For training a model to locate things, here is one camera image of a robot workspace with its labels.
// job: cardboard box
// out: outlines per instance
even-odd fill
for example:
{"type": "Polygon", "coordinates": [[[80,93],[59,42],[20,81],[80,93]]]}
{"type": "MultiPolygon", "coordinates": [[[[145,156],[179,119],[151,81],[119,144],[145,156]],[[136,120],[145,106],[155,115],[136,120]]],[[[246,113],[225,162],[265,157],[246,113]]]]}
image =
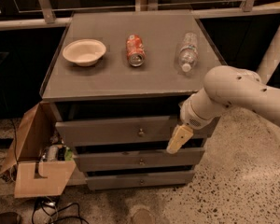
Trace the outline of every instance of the cardboard box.
{"type": "Polygon", "coordinates": [[[49,103],[39,103],[24,114],[1,169],[3,173],[17,164],[17,157],[16,198],[61,195],[74,172],[74,161],[38,162],[55,123],[49,103]]]}

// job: drawer knob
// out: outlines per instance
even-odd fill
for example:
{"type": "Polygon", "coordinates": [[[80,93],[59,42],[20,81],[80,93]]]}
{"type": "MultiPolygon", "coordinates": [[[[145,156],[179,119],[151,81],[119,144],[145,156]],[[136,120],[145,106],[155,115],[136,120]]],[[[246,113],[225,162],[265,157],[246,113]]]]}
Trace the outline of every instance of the drawer knob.
{"type": "Polygon", "coordinates": [[[144,130],[140,128],[138,132],[138,136],[143,137],[144,135],[145,135],[144,130]]]}
{"type": "Polygon", "coordinates": [[[142,166],[146,165],[146,163],[143,159],[140,159],[139,164],[142,165],[142,166]]]}

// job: bottle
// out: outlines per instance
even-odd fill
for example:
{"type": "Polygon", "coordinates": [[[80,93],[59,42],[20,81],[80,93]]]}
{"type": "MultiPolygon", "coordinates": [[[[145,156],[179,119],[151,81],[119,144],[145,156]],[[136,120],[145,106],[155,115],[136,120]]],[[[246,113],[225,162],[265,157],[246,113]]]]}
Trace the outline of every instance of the bottle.
{"type": "Polygon", "coordinates": [[[178,63],[181,69],[188,73],[198,61],[197,35],[186,33],[179,51],[178,63]]]}

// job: white robotic arm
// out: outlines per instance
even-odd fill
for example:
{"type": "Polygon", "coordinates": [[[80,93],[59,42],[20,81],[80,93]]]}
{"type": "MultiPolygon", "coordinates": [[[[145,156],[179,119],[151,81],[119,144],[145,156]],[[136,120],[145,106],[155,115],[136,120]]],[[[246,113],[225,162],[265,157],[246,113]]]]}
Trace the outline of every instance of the white robotic arm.
{"type": "Polygon", "coordinates": [[[192,136],[234,105],[249,109],[280,127],[280,89],[261,83],[257,73],[218,66],[210,70],[203,88],[181,106],[182,125],[177,125],[167,152],[176,153],[192,136]]]}

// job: red soda can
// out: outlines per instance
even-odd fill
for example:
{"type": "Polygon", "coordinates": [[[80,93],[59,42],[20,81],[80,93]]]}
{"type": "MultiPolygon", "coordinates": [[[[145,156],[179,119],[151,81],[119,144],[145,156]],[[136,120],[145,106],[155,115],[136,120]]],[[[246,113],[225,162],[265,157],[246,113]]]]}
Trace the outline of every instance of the red soda can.
{"type": "Polygon", "coordinates": [[[146,54],[144,53],[142,39],[139,35],[129,35],[127,39],[127,59],[130,65],[140,66],[144,63],[146,54]]]}

